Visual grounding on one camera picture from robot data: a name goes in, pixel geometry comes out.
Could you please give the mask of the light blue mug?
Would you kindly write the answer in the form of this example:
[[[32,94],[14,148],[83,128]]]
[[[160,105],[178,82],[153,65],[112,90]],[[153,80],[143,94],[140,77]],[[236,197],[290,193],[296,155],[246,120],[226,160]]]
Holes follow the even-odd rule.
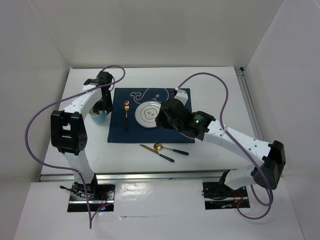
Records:
[[[88,114],[97,125],[103,125],[106,122],[108,115],[105,111],[99,111],[98,113],[90,111]]]

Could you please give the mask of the gold fork green handle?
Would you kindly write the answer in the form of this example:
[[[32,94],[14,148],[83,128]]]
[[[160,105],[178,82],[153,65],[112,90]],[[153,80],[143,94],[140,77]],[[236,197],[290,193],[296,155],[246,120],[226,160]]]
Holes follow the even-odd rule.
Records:
[[[130,109],[130,102],[129,100],[124,101],[124,110],[125,110],[125,122],[124,122],[124,130],[125,132],[129,129],[129,109]]]

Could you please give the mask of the white plate with dark rim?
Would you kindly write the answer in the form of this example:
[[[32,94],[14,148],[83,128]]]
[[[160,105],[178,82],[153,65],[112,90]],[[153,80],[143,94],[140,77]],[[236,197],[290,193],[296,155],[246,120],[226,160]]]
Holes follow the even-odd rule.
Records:
[[[161,104],[158,102],[143,102],[135,110],[135,120],[144,128],[156,128],[156,118],[160,112],[160,108]]]

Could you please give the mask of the blue placemat with whale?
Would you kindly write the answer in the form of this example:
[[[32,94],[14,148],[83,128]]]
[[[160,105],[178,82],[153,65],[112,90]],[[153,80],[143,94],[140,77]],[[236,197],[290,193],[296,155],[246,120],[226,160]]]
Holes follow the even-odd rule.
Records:
[[[175,129],[163,127],[145,128],[135,118],[137,107],[148,101],[162,103],[173,98],[172,88],[116,88],[113,95],[109,143],[153,144],[153,143],[194,143],[193,139],[183,136]],[[128,131],[125,132],[125,101],[129,100]]]

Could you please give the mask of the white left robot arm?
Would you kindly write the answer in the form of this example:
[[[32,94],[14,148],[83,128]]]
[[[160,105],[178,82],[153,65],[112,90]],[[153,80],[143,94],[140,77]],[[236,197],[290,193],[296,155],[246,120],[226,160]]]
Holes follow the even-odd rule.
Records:
[[[80,192],[86,199],[92,200],[99,193],[96,174],[91,169],[85,147],[88,135],[85,118],[89,113],[102,122],[113,110],[110,84],[114,77],[100,71],[95,79],[87,79],[81,96],[76,97],[63,110],[54,110],[50,115],[51,144],[65,157],[74,176],[74,191]]]

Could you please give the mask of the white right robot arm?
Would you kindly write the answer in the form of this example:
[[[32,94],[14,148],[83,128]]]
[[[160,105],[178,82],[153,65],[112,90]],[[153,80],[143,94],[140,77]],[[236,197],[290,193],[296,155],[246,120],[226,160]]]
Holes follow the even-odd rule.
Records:
[[[218,190],[223,196],[230,196],[235,190],[250,185],[259,185],[275,190],[286,164],[283,143],[272,143],[255,139],[234,130],[214,116],[203,111],[191,112],[185,107],[188,95],[185,90],[174,91],[175,96],[160,105],[156,125],[176,129],[182,135],[220,146],[244,159],[250,164],[223,173]]]

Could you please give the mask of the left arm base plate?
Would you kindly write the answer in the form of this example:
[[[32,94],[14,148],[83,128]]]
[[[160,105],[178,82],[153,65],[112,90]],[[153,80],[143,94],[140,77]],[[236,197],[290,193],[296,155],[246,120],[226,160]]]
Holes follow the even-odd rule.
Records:
[[[65,187],[60,185],[60,189],[69,191],[69,201],[67,212],[68,213],[81,213],[87,212],[87,204],[85,193],[82,191],[76,191],[74,185],[72,187]],[[90,211],[96,212],[100,209],[100,212],[113,212],[114,211],[114,199],[115,199],[115,184],[101,184],[98,185],[96,194],[88,194],[88,202],[90,205]]]

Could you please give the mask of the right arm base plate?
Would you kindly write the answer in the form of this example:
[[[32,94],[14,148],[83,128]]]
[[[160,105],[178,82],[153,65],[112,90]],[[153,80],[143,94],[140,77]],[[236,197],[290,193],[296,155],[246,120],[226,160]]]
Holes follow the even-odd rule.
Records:
[[[248,192],[246,187],[232,190],[222,186],[218,182],[203,182],[201,195],[204,197],[206,210],[226,210],[239,208],[250,208]]]

